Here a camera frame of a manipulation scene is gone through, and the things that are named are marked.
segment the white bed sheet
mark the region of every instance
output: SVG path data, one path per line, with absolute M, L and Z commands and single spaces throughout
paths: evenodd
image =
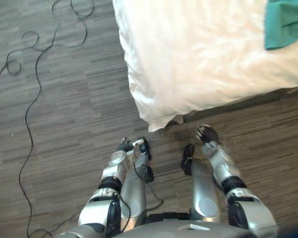
M 149 131 L 176 115 L 298 86 L 298 41 L 264 49 L 265 0 L 113 0 Z

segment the silver robot leg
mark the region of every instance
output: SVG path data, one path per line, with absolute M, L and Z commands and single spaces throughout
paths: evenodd
M 133 229 L 136 226 L 136 223 L 141 225 L 146 221 L 146 214 L 143 213 L 147 205 L 146 183 L 144 180 L 140 179 L 137 174 L 142 176 L 141 178 L 146 178 L 147 163 L 147 156 L 145 153 L 142 153 L 135 162 L 135 168 L 137 172 L 135 171 L 135 168 L 131 166 L 122 187 L 121 196 L 131 209 L 130 220 L 125 231 Z M 129 209 L 122 202 L 121 207 L 122 229 L 128 220 Z
M 220 203 L 213 185 L 213 169 L 192 159 L 192 195 L 190 218 L 206 222 L 220 222 Z

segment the robot leg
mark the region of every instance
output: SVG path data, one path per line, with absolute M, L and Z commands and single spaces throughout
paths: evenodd
M 193 158 L 194 146 L 186 146 L 182 168 L 186 175 L 192 176 L 191 220 L 220 222 L 220 203 L 213 185 L 213 169 Z

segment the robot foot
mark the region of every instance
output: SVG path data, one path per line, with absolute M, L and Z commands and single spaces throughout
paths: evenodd
M 192 156 L 194 154 L 194 145 L 187 144 L 183 151 L 183 158 L 181 162 L 181 168 L 185 175 L 191 176 L 191 165 L 192 165 Z

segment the tangled cable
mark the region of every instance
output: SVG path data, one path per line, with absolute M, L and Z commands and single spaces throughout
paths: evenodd
M 32 220 L 32 215 L 33 215 L 33 214 L 32 214 L 33 206 L 32 206 L 32 203 L 31 203 L 31 201 L 30 201 L 28 195 L 27 195 L 26 192 L 25 192 L 24 186 L 22 185 L 22 182 L 21 182 L 22 171 L 23 171 L 25 165 L 27 164 L 27 162 L 29 161 L 29 158 L 30 158 L 30 156 L 31 156 L 31 154 L 32 154 L 32 150 L 33 150 L 33 137 L 32 137 L 32 133 L 31 133 L 31 129 L 30 129 L 29 123 L 28 123 L 28 114 L 29 114 L 29 111 L 30 111 L 31 107 L 33 106 L 33 104 L 34 104 L 34 103 L 38 100 L 38 98 L 40 97 L 40 94 L 41 94 L 41 91 L 42 91 L 42 85 L 41 85 L 41 81 L 40 81 L 40 79 L 39 79 L 38 69 L 37 69 L 39 60 L 40 60 L 40 58 L 42 57 L 42 55 L 43 55 L 45 52 L 47 52 L 52 46 L 59 46 L 59 47 L 65 47 L 65 48 L 76 48 L 76 47 L 81 46 L 81 45 L 85 42 L 85 40 L 86 40 L 86 38 L 87 38 L 87 25 L 86 25 L 86 23 L 85 23 L 84 20 L 85 20 L 85 18 L 87 18 L 88 16 L 90 16 L 90 15 L 93 14 L 93 12 L 94 12 L 94 8 L 95 8 L 94 1 L 91 0 L 91 2 L 92 2 L 92 8 L 91 8 L 90 12 L 89 12 L 88 14 L 81 14 L 81 13 L 79 13 L 78 11 L 75 10 L 75 8 L 74 8 L 74 6 L 73 6 L 73 2 L 72 2 L 72 0 L 70 0 L 70 5 L 71 5 L 71 9 L 72 9 L 72 11 L 73 11 L 74 14 L 77 16 L 78 21 L 80 21 L 80 22 L 84 25 L 84 28 L 85 28 L 85 34 L 84 34 L 83 40 L 82 40 L 81 42 L 79 42 L 78 44 L 76 44 L 76 45 L 62 45 L 62 44 L 55 44 L 54 42 L 55 42 L 55 37 L 56 37 L 57 30 L 58 30 L 58 28 L 59 28 L 59 21 L 58 21 L 57 17 L 55 16 L 54 8 L 55 8 L 56 4 L 59 3 L 60 1 L 61 1 L 61 0 L 56 0 L 56 1 L 54 1 L 53 5 L 52 5 L 52 9 L 51 9 L 52 16 L 53 16 L 53 18 L 56 20 L 56 27 L 55 27 L 55 31 L 54 31 L 54 33 L 53 33 L 53 37 L 52 37 L 52 41 L 51 41 L 51 43 L 50 43 L 47 47 L 45 47 L 45 48 L 43 48 L 43 49 L 40 49 L 40 48 L 37 47 L 37 43 L 39 42 L 39 39 L 40 39 L 39 33 L 37 33 L 36 31 L 27 31 L 27 32 L 25 32 L 25 33 L 22 35 L 22 37 L 21 37 L 21 41 L 22 41 L 22 43 L 25 45 L 25 47 L 24 47 L 24 48 L 21 48 L 21 49 L 18 49 L 18 50 L 14 50 L 14 51 L 9 52 L 9 53 L 7 54 L 7 56 L 6 56 L 6 59 L 5 59 L 5 65 L 4 65 L 4 66 L 2 67 L 2 69 L 0 70 L 0 76 L 1 76 L 2 72 L 4 71 L 4 69 L 7 69 L 8 73 L 11 74 L 11 75 L 17 75 L 17 74 L 19 74 L 20 71 L 21 71 L 21 64 L 20 64 L 17 60 L 15 60 L 15 59 L 13 59 L 13 60 L 11 59 L 11 60 L 10 60 L 10 59 L 9 59 L 10 55 L 12 55 L 13 53 L 16 53 L 16 52 L 22 52 L 22 51 L 29 50 L 29 49 L 33 49 L 33 50 L 36 50 L 36 51 L 40 51 L 40 52 L 41 52 L 40 55 L 38 56 L 38 58 L 36 59 L 36 62 L 35 62 L 35 76 L 36 76 L 36 80 L 37 80 L 37 82 L 38 82 L 39 91 L 38 91 L 36 97 L 34 98 L 34 100 L 31 102 L 31 104 L 30 104 L 29 107 L 27 108 L 26 113 L 25 113 L 25 116 L 24 116 L 25 124 L 26 124 L 26 128 L 27 128 L 27 130 L 28 130 L 29 137 L 30 137 L 30 141 L 31 141 L 31 147 L 30 147 L 30 151 L 29 151 L 29 153 L 28 153 L 28 155 L 27 155 L 27 157 L 26 157 L 26 159 L 25 159 L 25 161 L 24 161 L 24 163 L 23 163 L 23 165 L 22 165 L 22 167 L 21 167 L 21 169 L 20 169 L 20 171 L 19 171 L 19 176 L 18 176 L 18 181 L 19 181 L 20 188 L 21 188 L 22 193 L 23 193 L 23 195 L 24 195 L 25 199 L 27 200 L 27 202 L 28 202 L 28 204 L 29 204 L 29 207 L 30 207 L 30 215 L 29 215 L 28 225 L 27 225 L 27 228 L 26 228 L 26 235 L 27 235 L 27 238 L 30 238 L 34 233 L 37 233 L 37 232 L 44 232 L 44 233 L 45 233 L 44 235 L 42 235 L 41 238 L 43 238 L 43 237 L 46 236 L 46 235 L 49 235 L 51 238 L 53 238 L 53 236 L 52 236 L 52 233 L 53 233 L 53 232 L 55 232 L 55 231 L 56 231 L 57 229 L 59 229 L 64 223 L 66 223 L 67 221 L 71 220 L 73 217 L 75 217 L 75 216 L 78 214 L 78 212 L 76 212 L 76 213 L 75 213 L 74 215 L 72 215 L 69 219 L 66 219 L 65 221 L 61 222 L 56 228 L 54 228 L 54 229 L 51 230 L 51 231 L 48 231 L 48 230 L 46 230 L 46 229 L 37 229 L 37 230 L 34 230 L 31 234 L 29 234 L 29 228 L 30 228 L 30 224 L 31 224 L 31 220 Z M 34 35 L 36 36 L 36 40 L 35 40 L 35 42 L 34 42 L 32 45 L 27 45 L 27 44 L 24 42 L 24 38 L 25 38 L 25 36 L 27 36 L 27 35 L 29 35 L 29 34 L 34 34 Z M 18 68 L 17 68 L 17 70 L 16 70 L 15 72 L 13 72 L 13 71 L 9 68 L 10 64 L 13 63 L 13 62 L 17 63 L 17 65 L 18 65 Z

